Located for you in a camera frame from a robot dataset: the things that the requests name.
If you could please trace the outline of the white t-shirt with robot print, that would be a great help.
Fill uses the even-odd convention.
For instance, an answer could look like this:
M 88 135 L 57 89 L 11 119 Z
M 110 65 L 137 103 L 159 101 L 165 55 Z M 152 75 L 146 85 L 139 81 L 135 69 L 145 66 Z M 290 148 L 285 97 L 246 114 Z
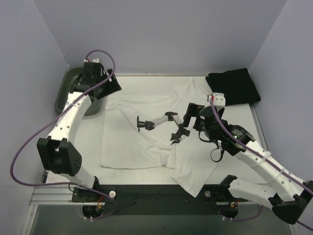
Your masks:
M 166 112 L 181 118 L 189 103 L 205 104 L 206 96 L 194 77 L 121 77 L 121 91 L 108 96 L 105 106 L 102 167 L 115 169 L 172 168 L 172 178 L 186 192 L 197 196 L 217 164 L 210 158 L 214 145 L 189 136 L 173 144 L 174 122 L 154 130 L 139 129 L 136 119 L 159 120 Z

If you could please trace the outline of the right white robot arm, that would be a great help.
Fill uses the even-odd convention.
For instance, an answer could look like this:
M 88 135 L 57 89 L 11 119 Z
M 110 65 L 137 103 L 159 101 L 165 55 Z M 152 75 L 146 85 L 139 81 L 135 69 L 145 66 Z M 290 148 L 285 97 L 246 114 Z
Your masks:
M 313 198 L 312 181 L 295 177 L 265 151 L 253 135 L 239 125 L 222 119 L 224 108 L 189 103 L 183 117 L 183 126 L 195 118 L 193 128 L 203 132 L 208 143 L 217 146 L 221 153 L 245 163 L 261 176 L 266 186 L 252 184 L 233 175 L 227 175 L 219 187 L 232 197 L 249 200 L 265 206 L 282 221 L 296 224 Z

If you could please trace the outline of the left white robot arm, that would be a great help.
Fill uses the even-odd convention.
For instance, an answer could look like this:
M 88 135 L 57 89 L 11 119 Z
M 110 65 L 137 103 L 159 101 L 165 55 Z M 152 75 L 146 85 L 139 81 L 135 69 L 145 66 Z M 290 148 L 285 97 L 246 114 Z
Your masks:
M 82 156 L 74 146 L 74 139 L 87 109 L 121 87 L 114 74 L 108 74 L 99 59 L 85 60 L 83 71 L 71 84 L 65 106 L 54 128 L 46 138 L 39 138 L 37 149 L 47 171 L 85 187 L 83 196 L 89 201 L 100 197 L 97 179 L 82 166 Z

